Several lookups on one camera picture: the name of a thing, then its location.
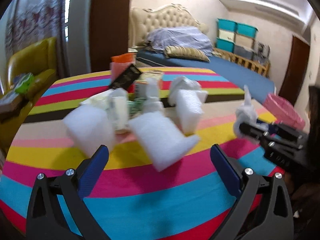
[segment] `brown wooden door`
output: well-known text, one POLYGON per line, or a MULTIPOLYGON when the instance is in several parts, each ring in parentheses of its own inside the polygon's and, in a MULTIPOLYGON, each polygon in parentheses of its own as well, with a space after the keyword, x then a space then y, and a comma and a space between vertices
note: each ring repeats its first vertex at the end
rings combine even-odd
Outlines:
POLYGON ((109 70, 112 56, 128 52, 130 0, 91 0, 91 71, 109 70))
POLYGON ((310 46, 293 36, 291 55, 287 72, 279 96, 287 99, 293 106, 297 101, 309 60, 310 46))

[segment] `beige leather headboard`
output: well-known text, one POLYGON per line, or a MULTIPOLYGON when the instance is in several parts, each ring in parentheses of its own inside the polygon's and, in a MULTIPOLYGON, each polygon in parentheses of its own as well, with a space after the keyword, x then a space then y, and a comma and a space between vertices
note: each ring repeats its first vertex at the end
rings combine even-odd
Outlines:
POLYGON ((129 48, 143 46, 148 33, 162 27, 195 26, 204 34, 209 31, 206 24, 200 24, 180 4, 169 4, 154 10, 132 7, 129 21, 129 48))

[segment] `striped tablecloth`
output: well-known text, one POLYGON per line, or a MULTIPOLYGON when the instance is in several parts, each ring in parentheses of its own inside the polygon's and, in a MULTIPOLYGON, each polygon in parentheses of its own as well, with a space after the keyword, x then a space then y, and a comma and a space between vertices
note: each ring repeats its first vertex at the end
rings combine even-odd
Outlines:
MULTIPOLYGON (((211 94, 238 90, 220 86, 218 82, 229 86, 228 81, 208 70, 159 69, 165 71, 163 95, 168 93, 166 82, 179 74, 198 80, 211 94), (216 85, 206 87, 206 82, 216 85)), ((26 229, 28 201, 37 174, 59 176, 84 160, 68 138, 61 118, 80 101, 102 92, 109 83, 108 75, 94 73, 57 81, 33 108, 32 118, 20 127, 0 183, 0 208, 20 231, 26 229)), ((215 143, 259 174, 276 172, 277 168, 263 159, 262 148, 235 138, 234 114, 217 117, 208 109, 205 107, 207 113, 196 132, 200 142, 180 162, 161 173, 155 171, 132 134, 118 137, 119 144, 96 186, 84 199, 111 239, 207 240, 234 202, 210 161, 209 149, 215 143)), ((261 119, 275 120, 263 107, 257 111, 261 119)), ((59 200, 71 230, 78 233, 63 198, 59 200)))

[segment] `yellow leather armchair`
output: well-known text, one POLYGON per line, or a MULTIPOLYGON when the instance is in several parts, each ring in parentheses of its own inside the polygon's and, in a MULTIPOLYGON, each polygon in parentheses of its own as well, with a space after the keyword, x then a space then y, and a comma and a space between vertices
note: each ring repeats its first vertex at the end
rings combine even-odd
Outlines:
POLYGON ((19 116, 0 123, 0 147, 8 153, 9 147, 19 127, 28 116, 34 104, 57 78, 56 38, 36 42, 12 55, 8 62, 8 90, 13 87, 13 80, 22 73, 33 73, 34 81, 25 95, 29 102, 21 109, 19 116))

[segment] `floral curtain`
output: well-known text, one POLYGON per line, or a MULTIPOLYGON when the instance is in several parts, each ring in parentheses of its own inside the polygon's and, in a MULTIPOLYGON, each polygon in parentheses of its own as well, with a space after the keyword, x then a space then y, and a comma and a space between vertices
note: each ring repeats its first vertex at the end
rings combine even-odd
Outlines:
POLYGON ((68 76, 63 53, 64 0, 13 0, 12 3, 5 39, 7 60, 37 41, 57 37, 58 75, 68 76))

